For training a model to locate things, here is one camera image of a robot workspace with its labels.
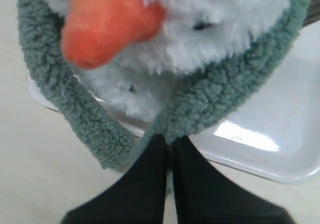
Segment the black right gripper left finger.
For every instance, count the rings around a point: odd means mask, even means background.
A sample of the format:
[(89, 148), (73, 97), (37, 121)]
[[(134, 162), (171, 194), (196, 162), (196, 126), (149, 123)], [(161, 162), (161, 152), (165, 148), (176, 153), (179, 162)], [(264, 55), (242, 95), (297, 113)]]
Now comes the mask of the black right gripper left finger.
[(167, 187), (167, 148), (154, 135), (142, 155), (110, 188), (66, 213), (63, 224), (161, 224)]

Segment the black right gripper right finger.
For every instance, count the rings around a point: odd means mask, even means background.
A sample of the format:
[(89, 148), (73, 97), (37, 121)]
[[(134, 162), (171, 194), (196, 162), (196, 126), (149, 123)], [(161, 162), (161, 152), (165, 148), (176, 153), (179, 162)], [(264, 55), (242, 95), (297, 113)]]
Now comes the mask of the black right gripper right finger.
[(288, 211), (232, 182), (214, 168), (189, 137), (172, 145), (177, 220), (180, 224), (293, 224)]

